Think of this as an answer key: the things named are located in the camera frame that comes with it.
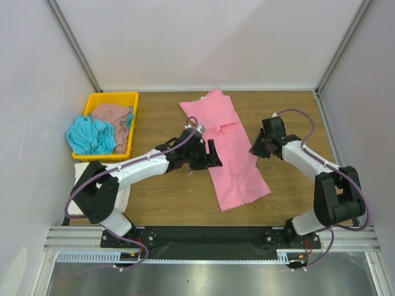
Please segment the folded white t shirt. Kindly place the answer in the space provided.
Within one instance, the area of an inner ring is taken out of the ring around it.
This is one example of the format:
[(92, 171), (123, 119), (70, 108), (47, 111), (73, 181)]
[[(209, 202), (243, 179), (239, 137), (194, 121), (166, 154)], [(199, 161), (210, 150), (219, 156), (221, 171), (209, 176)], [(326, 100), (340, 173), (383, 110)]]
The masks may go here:
[[(76, 184), (77, 181), (80, 179), (80, 176), (83, 174), (84, 170), (88, 165), (89, 165), (88, 162), (80, 162), (75, 164), (74, 184)], [(130, 196), (130, 187), (123, 188), (117, 194), (117, 198), (115, 200), (115, 208), (120, 212), (124, 213), (128, 205), (129, 196)], [(76, 205), (74, 201), (71, 201), (68, 207), (68, 211), (70, 216), (83, 216), (83, 212), (79, 209), (79, 207)]]

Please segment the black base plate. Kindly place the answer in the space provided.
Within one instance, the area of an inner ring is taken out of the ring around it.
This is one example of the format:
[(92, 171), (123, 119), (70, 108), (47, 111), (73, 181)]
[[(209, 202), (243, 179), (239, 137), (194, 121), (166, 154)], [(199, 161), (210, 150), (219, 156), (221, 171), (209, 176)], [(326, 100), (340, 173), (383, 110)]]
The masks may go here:
[(148, 249), (164, 253), (262, 253), (264, 250), (291, 249), (303, 252), (321, 248), (314, 232), (296, 236), (282, 226), (140, 226), (131, 236)]

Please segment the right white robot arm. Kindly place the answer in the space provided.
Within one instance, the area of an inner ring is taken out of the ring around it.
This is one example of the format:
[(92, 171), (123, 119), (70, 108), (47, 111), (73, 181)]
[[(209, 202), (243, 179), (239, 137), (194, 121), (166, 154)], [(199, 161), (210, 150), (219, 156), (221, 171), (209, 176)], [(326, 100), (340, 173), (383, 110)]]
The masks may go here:
[(314, 185), (312, 209), (285, 223), (284, 240), (288, 246), (300, 247), (317, 231), (366, 214), (356, 169), (329, 162), (301, 138), (288, 134), (280, 116), (262, 120), (250, 153), (260, 158), (276, 156), (301, 171)]

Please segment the pink t shirt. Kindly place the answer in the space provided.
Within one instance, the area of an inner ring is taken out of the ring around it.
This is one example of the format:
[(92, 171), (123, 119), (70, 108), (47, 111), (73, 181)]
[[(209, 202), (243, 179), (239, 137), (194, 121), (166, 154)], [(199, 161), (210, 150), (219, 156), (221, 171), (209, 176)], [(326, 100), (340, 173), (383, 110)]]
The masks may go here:
[(187, 117), (196, 117), (212, 139), (222, 166), (209, 168), (221, 211), (255, 202), (271, 190), (257, 168), (257, 157), (236, 113), (231, 97), (216, 89), (197, 101), (181, 102)]

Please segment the yellow plastic bin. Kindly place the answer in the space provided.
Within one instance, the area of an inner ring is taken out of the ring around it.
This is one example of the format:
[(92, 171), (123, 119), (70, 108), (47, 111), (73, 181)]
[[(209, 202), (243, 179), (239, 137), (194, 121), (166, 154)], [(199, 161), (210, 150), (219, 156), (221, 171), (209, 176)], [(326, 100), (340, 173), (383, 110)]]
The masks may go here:
[(86, 103), (85, 112), (81, 116), (89, 115), (99, 104), (117, 104), (125, 107), (132, 106), (134, 119), (131, 122), (130, 137), (128, 140), (127, 152), (125, 154), (108, 154), (108, 155), (78, 155), (74, 151), (72, 157), (81, 162), (92, 162), (98, 160), (100, 162), (121, 162), (131, 158), (132, 143), (134, 129), (136, 125), (136, 114), (138, 111), (138, 96), (137, 92), (104, 92), (93, 93), (89, 96)]

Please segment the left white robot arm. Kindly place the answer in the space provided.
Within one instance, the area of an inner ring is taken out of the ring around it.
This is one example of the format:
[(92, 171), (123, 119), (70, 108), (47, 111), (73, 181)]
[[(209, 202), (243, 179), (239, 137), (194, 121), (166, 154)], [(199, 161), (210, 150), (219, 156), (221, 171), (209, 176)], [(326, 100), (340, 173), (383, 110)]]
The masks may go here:
[(135, 225), (115, 207), (118, 193), (134, 183), (189, 165), (190, 170), (221, 167), (213, 140), (187, 127), (178, 138), (156, 146), (148, 153), (119, 163), (89, 163), (70, 193), (70, 198), (91, 224), (99, 224), (123, 247), (139, 236)]

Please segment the mauve t shirt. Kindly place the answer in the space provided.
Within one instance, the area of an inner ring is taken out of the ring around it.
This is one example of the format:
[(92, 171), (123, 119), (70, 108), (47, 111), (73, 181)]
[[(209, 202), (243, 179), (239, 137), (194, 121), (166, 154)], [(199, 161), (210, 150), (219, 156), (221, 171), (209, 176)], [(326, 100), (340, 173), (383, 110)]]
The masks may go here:
[(117, 104), (99, 104), (92, 112), (94, 119), (109, 122), (115, 130), (115, 153), (127, 152), (133, 107)]

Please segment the turquoise t shirt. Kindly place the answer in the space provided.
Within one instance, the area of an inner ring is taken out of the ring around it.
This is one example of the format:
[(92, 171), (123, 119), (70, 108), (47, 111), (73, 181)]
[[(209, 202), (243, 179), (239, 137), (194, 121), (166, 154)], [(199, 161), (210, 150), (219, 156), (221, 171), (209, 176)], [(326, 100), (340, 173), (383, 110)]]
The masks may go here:
[(75, 120), (66, 132), (66, 139), (78, 155), (116, 154), (114, 127), (107, 121), (94, 119), (92, 112)]

